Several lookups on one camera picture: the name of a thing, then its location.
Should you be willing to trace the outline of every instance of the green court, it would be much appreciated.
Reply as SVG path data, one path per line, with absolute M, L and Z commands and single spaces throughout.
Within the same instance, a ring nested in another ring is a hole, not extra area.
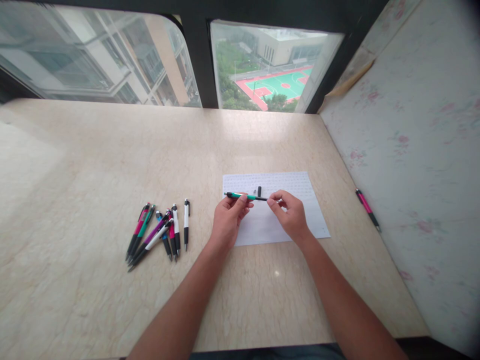
M 287 100 L 298 98 L 304 91 L 305 83 L 312 69 L 295 71 L 283 75 L 260 78 L 256 81 L 246 82 L 245 85 L 250 89 L 255 89 L 255 95 L 271 98 L 274 94 L 286 95 Z

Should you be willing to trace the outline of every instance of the paper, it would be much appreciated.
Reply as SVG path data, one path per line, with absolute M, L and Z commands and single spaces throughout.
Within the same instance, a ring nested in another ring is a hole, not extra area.
M 223 175 L 222 195 L 227 192 L 256 195 L 254 190 L 259 186 L 263 198 L 282 189 L 300 199 L 305 208 L 306 223 L 313 236 L 317 239 L 330 237 L 306 171 Z M 253 203 L 255 206 L 240 224 L 235 246 L 291 241 L 267 202 L 254 200 Z

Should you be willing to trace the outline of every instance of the pen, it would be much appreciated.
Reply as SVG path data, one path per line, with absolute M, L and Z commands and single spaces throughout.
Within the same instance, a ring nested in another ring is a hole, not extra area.
M 239 193 L 236 193 L 236 192 L 224 192 L 223 194 L 226 195 L 229 198 L 232 198 L 232 199 L 238 199 L 239 197 L 244 195 L 244 194 L 239 194 Z M 246 198 L 248 200 L 267 201 L 267 199 L 265 197 L 259 197 L 259 196 L 255 196 L 255 195 L 247 195 Z
M 368 213 L 368 216 L 370 217 L 371 219 L 371 222 L 373 223 L 373 225 L 375 225 L 376 229 L 378 230 L 379 233 L 382 232 L 382 230 L 380 229 L 380 225 L 379 225 L 379 222 L 377 221 L 377 219 L 375 218 L 375 215 L 372 211 L 372 209 L 370 208 L 369 206 L 369 203 L 367 202 L 367 200 L 365 199 L 365 196 L 362 194 L 362 192 L 358 189 L 356 189 L 355 191 L 355 194 L 356 196 L 358 197 L 358 200 L 360 200 L 360 202 L 362 203 L 363 207 L 365 208 L 366 212 Z
M 147 231 L 147 228 L 149 227 L 149 222 L 152 219 L 152 215 L 154 214 L 154 212 L 155 212 L 155 204 L 151 206 L 150 211 L 148 212 L 148 215 L 146 216 L 146 219 L 143 222 L 143 225 L 141 226 L 140 232 L 138 233 L 135 239 L 135 242 L 133 243 L 133 247 L 131 248 L 128 262 L 130 262 L 130 260 L 134 257 L 135 253 L 137 252 L 137 248 L 142 242 L 142 238 L 144 237 L 145 231 Z
M 153 248 L 155 246 L 155 244 L 158 242 L 158 240 L 160 239 L 160 237 L 167 231 L 167 229 L 170 227 L 170 225 L 172 224 L 173 220 L 170 219 L 168 220 L 168 222 L 165 223 L 165 225 L 163 225 L 160 229 L 159 232 L 156 233 L 156 235 L 153 237 L 153 239 L 151 239 L 151 241 L 148 243 L 148 245 L 135 257 L 135 259 L 133 260 L 133 262 L 131 263 L 131 268 L 128 269 L 128 272 L 131 272 L 133 269 L 135 269 L 135 267 L 139 264 L 140 261 L 142 261 L 142 259 L 147 256 L 147 254 L 149 253 L 150 249 Z
M 175 231 L 175 247 L 176 256 L 180 257 L 180 228 L 179 228 L 179 212 L 177 211 L 177 205 L 173 204 L 171 207 L 173 212 L 173 230 Z
M 172 215 L 172 212 L 170 211 L 170 216 L 168 217 L 168 219 L 172 219 L 173 220 L 173 215 Z M 175 229 L 174 229 L 174 226 L 170 226 L 170 230 L 169 230 L 169 236 L 170 236 L 170 243 L 171 243 L 171 253 L 173 254 L 173 258 L 175 259 L 175 262 L 177 262 L 177 245 L 175 244 Z
M 162 220 L 162 214 L 159 211 L 156 212 L 156 219 L 158 220 L 158 222 Z M 166 251 L 166 254 L 168 255 L 168 258 L 170 259 L 170 261 L 172 261 L 172 251 L 170 250 L 169 237 L 167 236 L 166 231 L 161 237 L 161 240 L 163 241 L 163 246 L 165 246 L 165 251 Z
M 169 220 L 168 214 L 165 214 L 161 220 L 158 222 L 158 224 L 155 226 L 155 228 L 151 231 L 151 233 L 147 236 L 143 244 L 138 248 L 135 254 L 133 254 L 130 257 L 130 260 L 128 261 L 128 265 L 134 262 L 134 259 L 147 247 L 147 245 L 150 243 L 150 241 L 154 238 L 154 236 L 160 231 L 162 226 Z
M 189 246 L 189 217 L 190 217 L 190 201 L 185 199 L 185 208 L 183 213 L 183 243 L 185 244 L 185 252 Z
M 143 207 L 143 209 L 140 212 L 140 216 L 138 217 L 138 222 L 136 224 L 135 232 L 133 233 L 133 236 L 131 237 L 130 245 L 128 245 L 128 250 L 126 251 L 125 261 L 127 261 L 128 258 L 129 258 L 129 255 L 130 255 L 130 252 L 132 251 L 135 240 L 137 239 L 137 235 L 139 234 L 140 229 L 142 228 L 142 225 L 144 224 L 143 220 L 145 220 L 145 216 L 147 215 L 149 207 L 150 207 L 150 203 L 147 202 L 146 205 Z

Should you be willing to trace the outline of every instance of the glass pane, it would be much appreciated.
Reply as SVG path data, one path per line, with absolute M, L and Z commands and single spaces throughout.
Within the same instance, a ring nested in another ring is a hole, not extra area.
M 46 99 L 202 106 L 185 39 L 159 15 L 0 2 L 0 67 Z
M 213 21 L 211 40 L 219 106 L 304 113 L 343 37 Z

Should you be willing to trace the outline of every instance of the table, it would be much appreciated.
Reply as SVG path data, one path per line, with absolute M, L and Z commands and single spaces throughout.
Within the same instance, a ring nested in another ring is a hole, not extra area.
M 3 359 L 126 356 L 208 241 L 222 175 L 240 173 L 308 171 L 340 271 L 394 337 L 429 334 L 319 115 L 21 99 L 0 120 Z M 160 244 L 127 274 L 142 206 L 186 197 L 188 252 L 170 263 Z M 333 341 L 285 242 L 231 251 L 194 350 Z

